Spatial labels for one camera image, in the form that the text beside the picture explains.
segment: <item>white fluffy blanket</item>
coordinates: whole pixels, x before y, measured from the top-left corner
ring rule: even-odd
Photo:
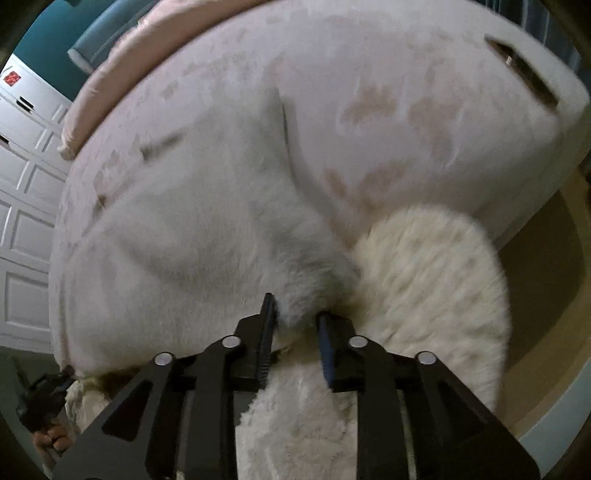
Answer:
[[[362,280],[343,314],[387,350],[433,351],[489,408],[509,338],[496,254],[470,219],[439,207],[403,210],[355,248]],[[355,480],[356,403],[326,387],[315,338],[271,369],[236,430],[239,477]]]
[[[268,291],[294,328],[354,288],[353,262],[292,181],[278,92],[214,103],[144,150],[66,264],[60,356],[77,373],[198,353]]]

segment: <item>brown floor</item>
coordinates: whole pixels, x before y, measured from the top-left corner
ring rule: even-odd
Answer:
[[[519,435],[591,353],[591,216],[577,172],[502,250],[513,333],[497,415]]]

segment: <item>human hand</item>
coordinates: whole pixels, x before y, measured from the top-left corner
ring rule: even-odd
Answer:
[[[57,420],[54,420],[53,423],[48,430],[33,433],[33,445],[43,459],[43,463],[50,469],[56,464],[50,450],[53,448],[61,455],[73,443],[68,437],[67,430]]]

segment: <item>white wardrobe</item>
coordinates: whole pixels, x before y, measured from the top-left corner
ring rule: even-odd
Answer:
[[[48,272],[71,102],[14,55],[0,77],[0,346],[51,353]]]

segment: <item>red decoration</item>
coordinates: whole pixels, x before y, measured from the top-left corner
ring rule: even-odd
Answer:
[[[21,76],[17,72],[10,72],[8,75],[4,77],[4,81],[8,84],[9,87],[13,86],[20,79]]]

